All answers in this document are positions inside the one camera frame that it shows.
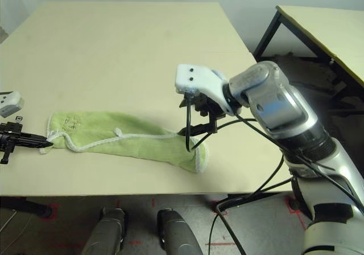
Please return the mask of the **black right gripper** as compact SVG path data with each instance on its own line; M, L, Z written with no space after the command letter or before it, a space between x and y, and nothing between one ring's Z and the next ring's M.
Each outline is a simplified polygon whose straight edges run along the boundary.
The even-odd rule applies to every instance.
M225 118L225 112L221 109L221 107L210 97L202 93L200 93L199 95L186 93L182 102L179 105L179 108L187 107L188 121L191 120L192 106L195 107L195 111L199 112L200 116L208 117L209 120L214 122L209 122L207 124L198 124L196 126L192 126L191 123L186 122L185 127L182 128L177 134L186 137L189 133L190 137L194 137L205 133L216 133L216 120Z

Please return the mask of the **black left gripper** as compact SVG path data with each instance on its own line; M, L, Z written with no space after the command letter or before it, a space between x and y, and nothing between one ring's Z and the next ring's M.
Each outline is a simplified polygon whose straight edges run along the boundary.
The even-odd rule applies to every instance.
M1 164L8 164L9 156L17 146L19 138L22 147L41 149L53 145L42 135L22 133L22 119L22 116L16 116L15 122L1 123L1 152L3 152Z

